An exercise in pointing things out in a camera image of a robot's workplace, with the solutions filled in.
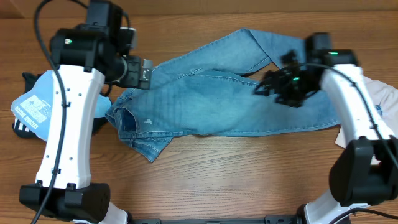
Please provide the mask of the blue denim jeans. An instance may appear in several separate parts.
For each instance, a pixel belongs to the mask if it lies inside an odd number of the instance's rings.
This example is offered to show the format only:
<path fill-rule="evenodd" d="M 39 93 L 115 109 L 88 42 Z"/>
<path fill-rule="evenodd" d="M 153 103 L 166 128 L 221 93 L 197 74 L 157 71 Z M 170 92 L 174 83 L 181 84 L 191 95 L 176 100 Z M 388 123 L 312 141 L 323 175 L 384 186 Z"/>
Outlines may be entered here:
<path fill-rule="evenodd" d="M 149 161 L 174 137 L 232 137 L 316 131 L 336 126 L 325 92 L 293 108 L 274 96 L 255 95 L 254 73 L 294 51 L 305 60 L 304 41 L 287 35 L 240 29 L 153 69 L 150 88 L 125 90 L 106 112 L 119 139 Z"/>

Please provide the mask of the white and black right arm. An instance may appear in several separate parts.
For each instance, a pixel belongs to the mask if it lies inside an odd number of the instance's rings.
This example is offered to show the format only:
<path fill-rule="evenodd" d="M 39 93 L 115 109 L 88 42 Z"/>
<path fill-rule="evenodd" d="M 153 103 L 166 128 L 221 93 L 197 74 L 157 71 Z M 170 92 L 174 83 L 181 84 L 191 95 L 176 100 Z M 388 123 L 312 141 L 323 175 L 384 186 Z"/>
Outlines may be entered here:
<path fill-rule="evenodd" d="M 306 61 L 294 52 L 284 68 L 268 71 L 254 92 L 276 94 L 275 102 L 300 107 L 320 90 L 333 103 L 346 147 L 329 174 L 328 190 L 302 205 L 295 215 L 268 215 L 266 223 L 349 223 L 350 215 L 372 213 L 397 197 L 397 138 L 376 111 L 352 50 L 334 49 L 327 33 L 305 40 Z"/>

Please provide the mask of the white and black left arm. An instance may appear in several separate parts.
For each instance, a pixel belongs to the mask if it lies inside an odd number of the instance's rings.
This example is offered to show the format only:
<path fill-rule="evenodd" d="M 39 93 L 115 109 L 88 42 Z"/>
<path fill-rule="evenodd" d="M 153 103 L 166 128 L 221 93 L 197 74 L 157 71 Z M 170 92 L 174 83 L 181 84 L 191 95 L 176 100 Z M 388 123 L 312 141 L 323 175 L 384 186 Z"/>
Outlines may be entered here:
<path fill-rule="evenodd" d="M 21 204 L 37 216 L 74 223 L 132 223 L 110 201 L 108 184 L 92 183 L 90 142 L 96 102 L 104 85 L 147 90 L 152 62 L 130 55 L 135 31 L 110 1 L 91 1 L 86 21 L 60 29 L 42 51 L 53 70 L 53 106 L 45 153 Z"/>

